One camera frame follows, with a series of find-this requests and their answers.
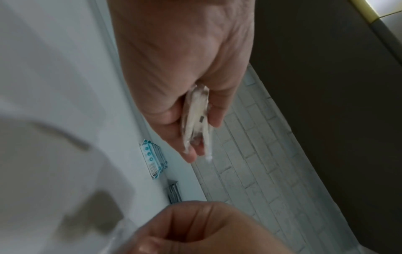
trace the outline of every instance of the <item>tiled floor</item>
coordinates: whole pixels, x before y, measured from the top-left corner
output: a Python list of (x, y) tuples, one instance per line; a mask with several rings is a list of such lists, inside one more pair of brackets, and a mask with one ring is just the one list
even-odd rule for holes
[(214, 133), (214, 158), (192, 164), (207, 200), (234, 205), (296, 253), (359, 253), (358, 242), (252, 67)]

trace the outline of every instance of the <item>dark panel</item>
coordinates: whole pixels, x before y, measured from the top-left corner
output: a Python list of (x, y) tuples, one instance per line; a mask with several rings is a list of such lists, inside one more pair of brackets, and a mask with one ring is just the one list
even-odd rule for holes
[(345, 0), (257, 0), (251, 64), (359, 242), (402, 239), (402, 67)]

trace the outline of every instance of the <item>hand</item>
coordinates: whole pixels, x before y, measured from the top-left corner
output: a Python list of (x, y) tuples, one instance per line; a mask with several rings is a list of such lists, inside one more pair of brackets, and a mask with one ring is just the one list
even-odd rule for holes
[(252, 218), (225, 203), (172, 205), (135, 234), (129, 254), (292, 254)]
[(219, 127), (246, 71), (255, 0), (108, 0), (121, 67), (150, 126), (187, 162), (180, 132), (183, 95), (195, 82), (211, 91), (209, 123)]

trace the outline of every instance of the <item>yellow trim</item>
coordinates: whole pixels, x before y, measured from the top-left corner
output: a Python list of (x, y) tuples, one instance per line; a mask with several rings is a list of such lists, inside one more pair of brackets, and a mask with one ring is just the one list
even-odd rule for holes
[(370, 24), (380, 18), (380, 15), (366, 0), (350, 0)]

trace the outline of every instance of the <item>fingernail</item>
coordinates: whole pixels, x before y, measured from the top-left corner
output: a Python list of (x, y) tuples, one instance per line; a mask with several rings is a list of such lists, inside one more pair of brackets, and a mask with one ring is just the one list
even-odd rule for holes
[(138, 250), (143, 254), (158, 254), (158, 250), (161, 247), (161, 242), (157, 238), (148, 238), (144, 240), (139, 246)]

